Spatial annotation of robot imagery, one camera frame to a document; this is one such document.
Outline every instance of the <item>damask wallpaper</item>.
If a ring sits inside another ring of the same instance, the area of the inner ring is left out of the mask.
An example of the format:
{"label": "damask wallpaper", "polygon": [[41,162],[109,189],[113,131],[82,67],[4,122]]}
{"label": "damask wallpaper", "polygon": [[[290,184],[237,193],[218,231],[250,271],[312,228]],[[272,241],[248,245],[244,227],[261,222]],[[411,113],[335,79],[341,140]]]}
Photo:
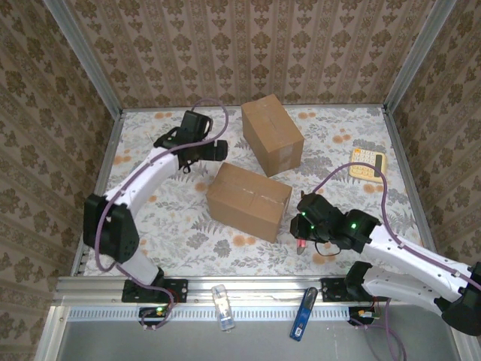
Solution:
{"label": "damask wallpaper", "polygon": [[395,121],[438,250],[481,260],[481,1],[458,1]]}
{"label": "damask wallpaper", "polygon": [[0,359],[33,359],[113,124],[42,1],[0,2]]}
{"label": "damask wallpaper", "polygon": [[124,108],[381,103],[434,0],[67,0]]}

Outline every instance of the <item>blue usb drive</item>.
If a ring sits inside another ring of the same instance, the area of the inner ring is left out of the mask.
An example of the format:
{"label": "blue usb drive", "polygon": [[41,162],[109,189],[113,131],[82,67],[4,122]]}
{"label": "blue usb drive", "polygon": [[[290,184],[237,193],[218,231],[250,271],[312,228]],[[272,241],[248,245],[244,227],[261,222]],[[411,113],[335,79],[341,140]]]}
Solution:
{"label": "blue usb drive", "polygon": [[295,317],[294,325],[292,326],[290,337],[296,341],[300,341],[304,330],[307,326],[307,321],[309,320],[310,312],[313,310],[314,303],[317,298],[317,288],[309,287],[304,293],[302,298],[301,306],[297,316]]}

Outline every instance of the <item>brown cardboard box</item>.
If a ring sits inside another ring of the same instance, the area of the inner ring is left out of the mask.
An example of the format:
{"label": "brown cardboard box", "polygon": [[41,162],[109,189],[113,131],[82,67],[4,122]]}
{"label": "brown cardboard box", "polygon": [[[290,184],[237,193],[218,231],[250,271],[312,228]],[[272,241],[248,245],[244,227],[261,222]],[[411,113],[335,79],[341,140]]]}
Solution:
{"label": "brown cardboard box", "polygon": [[241,109],[244,137],[268,177],[301,164],[304,137],[274,94]]}
{"label": "brown cardboard box", "polygon": [[274,243],[292,187],[224,162],[207,191],[210,215]]}

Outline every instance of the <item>calculator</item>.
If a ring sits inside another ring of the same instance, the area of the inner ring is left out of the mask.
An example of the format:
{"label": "calculator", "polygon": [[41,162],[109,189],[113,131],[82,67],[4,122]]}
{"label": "calculator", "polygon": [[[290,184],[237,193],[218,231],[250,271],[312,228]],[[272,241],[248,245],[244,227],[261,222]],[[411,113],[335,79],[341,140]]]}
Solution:
{"label": "calculator", "polygon": [[[371,164],[372,166],[380,169],[380,171],[386,175],[387,161],[386,155],[383,153],[356,148],[352,152],[351,162],[363,162]],[[370,180],[371,182],[376,183],[383,182],[383,179],[378,172],[362,165],[351,165],[349,167],[349,175],[354,178],[364,179],[365,181]]]}

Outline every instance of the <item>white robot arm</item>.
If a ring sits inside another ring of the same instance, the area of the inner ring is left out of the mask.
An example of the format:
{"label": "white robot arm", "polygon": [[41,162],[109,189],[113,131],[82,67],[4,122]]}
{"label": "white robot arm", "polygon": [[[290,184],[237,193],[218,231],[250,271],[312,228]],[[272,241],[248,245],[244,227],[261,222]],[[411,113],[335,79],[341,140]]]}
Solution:
{"label": "white robot arm", "polygon": [[295,238],[331,242],[381,259],[407,275],[355,262],[344,283],[354,299],[383,296],[418,305],[439,314],[468,335],[481,335],[481,262],[474,267],[433,253],[392,232],[365,212],[343,214],[316,193],[302,195],[299,214],[291,221]]}
{"label": "white robot arm", "polygon": [[[160,285],[164,272],[138,247],[134,218],[155,189],[179,170],[190,171],[199,160],[223,161],[227,142],[217,141],[227,126],[213,139],[204,141],[212,129],[212,119],[187,111],[180,127],[160,137],[147,158],[119,185],[103,196],[91,194],[83,214],[83,242],[95,249],[95,256],[107,254],[123,272],[139,284]],[[101,270],[107,271],[99,264]]]}

